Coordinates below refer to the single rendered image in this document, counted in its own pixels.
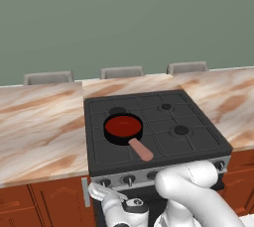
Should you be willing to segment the red marinara sauce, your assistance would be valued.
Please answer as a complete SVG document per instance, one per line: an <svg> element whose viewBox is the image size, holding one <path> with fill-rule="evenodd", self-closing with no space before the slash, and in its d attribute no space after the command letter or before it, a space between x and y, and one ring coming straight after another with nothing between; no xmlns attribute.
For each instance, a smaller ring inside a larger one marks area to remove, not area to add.
<svg viewBox="0 0 254 227"><path fill-rule="evenodd" d="M141 123L130 116L117 116L111 118L105 125L105 129L112 135L118 137L129 137L141 130Z"/></svg>

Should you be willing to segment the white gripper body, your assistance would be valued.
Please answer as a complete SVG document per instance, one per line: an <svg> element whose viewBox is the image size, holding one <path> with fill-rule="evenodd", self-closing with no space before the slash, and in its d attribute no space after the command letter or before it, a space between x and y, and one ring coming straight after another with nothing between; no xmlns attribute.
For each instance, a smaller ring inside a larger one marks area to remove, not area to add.
<svg viewBox="0 0 254 227"><path fill-rule="evenodd" d="M88 186L88 192L93 199L104 203L114 200L125 201L128 199L125 194L94 182Z"/></svg>

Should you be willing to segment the brown wooden cupboard door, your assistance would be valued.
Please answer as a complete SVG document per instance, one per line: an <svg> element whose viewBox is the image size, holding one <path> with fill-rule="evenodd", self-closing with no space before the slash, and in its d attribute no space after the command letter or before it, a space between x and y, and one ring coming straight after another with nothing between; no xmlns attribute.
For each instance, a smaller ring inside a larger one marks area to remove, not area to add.
<svg viewBox="0 0 254 227"><path fill-rule="evenodd" d="M238 216L254 214L254 150L233 152L219 192Z"/></svg>
<svg viewBox="0 0 254 227"><path fill-rule="evenodd" d="M95 227L93 205L80 177L30 185L44 227Z"/></svg>
<svg viewBox="0 0 254 227"><path fill-rule="evenodd" d="M0 227L34 227L37 223L28 186L0 188Z"/></svg>

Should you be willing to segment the black gas stove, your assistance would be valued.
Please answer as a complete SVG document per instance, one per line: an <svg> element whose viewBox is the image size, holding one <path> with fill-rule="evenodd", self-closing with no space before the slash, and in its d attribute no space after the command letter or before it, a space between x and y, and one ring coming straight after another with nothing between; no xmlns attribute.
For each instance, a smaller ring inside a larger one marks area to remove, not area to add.
<svg viewBox="0 0 254 227"><path fill-rule="evenodd" d="M131 147L114 145L105 138L103 123L117 112L134 114L142 120L141 142L154 154L151 161L143 162ZM224 169L217 170L219 177L227 172L232 147L182 90L87 98L84 115L90 179L99 183L109 178L110 188L146 201L149 227L154 227L167 204L157 193L154 181L147 179L150 171L208 160L212 164L225 162ZM136 177L131 187L122 181L128 174Z"/></svg>

